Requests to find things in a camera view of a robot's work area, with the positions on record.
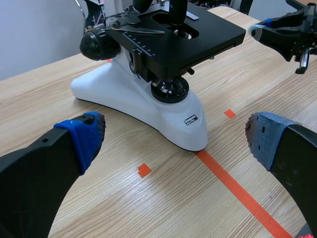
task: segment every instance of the blue gripper pad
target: blue gripper pad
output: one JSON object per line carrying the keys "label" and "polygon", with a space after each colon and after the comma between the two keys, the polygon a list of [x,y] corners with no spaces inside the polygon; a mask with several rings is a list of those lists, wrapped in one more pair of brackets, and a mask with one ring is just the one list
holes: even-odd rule
{"label": "blue gripper pad", "polygon": [[81,175],[85,173],[93,159],[99,153],[105,138],[106,129],[104,115],[98,112],[88,112],[84,113],[84,115],[93,115],[95,116],[95,120],[87,124],[81,120],[72,119],[54,125],[54,128],[63,128],[70,132],[77,152]]}
{"label": "blue gripper pad", "polygon": [[270,170],[283,131],[299,124],[273,113],[259,112],[250,116],[246,124],[246,136],[253,156]]}

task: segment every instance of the white wall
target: white wall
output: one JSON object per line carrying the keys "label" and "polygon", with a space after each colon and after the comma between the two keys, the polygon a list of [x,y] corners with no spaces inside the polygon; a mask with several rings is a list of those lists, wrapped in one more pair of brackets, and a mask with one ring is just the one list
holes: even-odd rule
{"label": "white wall", "polygon": [[0,0],[0,80],[80,53],[75,0]]}
{"label": "white wall", "polygon": [[[233,8],[240,7],[241,0],[234,0]],[[285,0],[253,0],[249,16],[264,21],[268,18],[280,17],[288,12],[296,11]]]}

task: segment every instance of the orange tape strip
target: orange tape strip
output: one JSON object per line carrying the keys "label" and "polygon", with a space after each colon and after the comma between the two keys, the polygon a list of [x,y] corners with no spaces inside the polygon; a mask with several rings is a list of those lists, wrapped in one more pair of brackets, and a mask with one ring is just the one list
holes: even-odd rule
{"label": "orange tape strip", "polygon": [[232,110],[227,110],[227,111],[225,111],[224,112],[225,113],[225,115],[227,116],[227,117],[229,117],[230,119],[232,119],[232,118],[234,118],[235,116],[236,116],[236,114],[232,111]]}
{"label": "orange tape strip", "polygon": [[142,178],[144,178],[146,175],[148,175],[152,171],[146,164],[139,166],[138,169],[139,169],[138,173]]}
{"label": "orange tape strip", "polygon": [[206,150],[196,152],[195,154],[275,238],[292,238]]}

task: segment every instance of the microscope brand label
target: microscope brand label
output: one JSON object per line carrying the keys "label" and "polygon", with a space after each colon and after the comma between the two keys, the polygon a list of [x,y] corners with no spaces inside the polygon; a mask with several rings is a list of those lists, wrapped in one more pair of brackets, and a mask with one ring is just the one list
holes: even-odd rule
{"label": "microscope brand label", "polygon": [[190,118],[187,118],[186,120],[184,120],[184,122],[186,125],[190,125],[196,120],[198,120],[198,117],[196,115],[192,115]]}

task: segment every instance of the red tape square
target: red tape square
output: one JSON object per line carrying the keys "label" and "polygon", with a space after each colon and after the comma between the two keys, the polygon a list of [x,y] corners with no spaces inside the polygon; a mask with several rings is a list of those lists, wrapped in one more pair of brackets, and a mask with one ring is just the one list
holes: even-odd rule
{"label": "red tape square", "polygon": [[232,110],[227,110],[227,111],[225,111],[224,112],[225,113],[225,115],[227,116],[227,117],[229,117],[230,119],[232,119],[232,118],[234,118],[235,116],[236,116],[236,114],[232,111]]}
{"label": "red tape square", "polygon": [[138,167],[139,175],[144,178],[146,175],[148,175],[152,170],[146,165],[143,164]]}

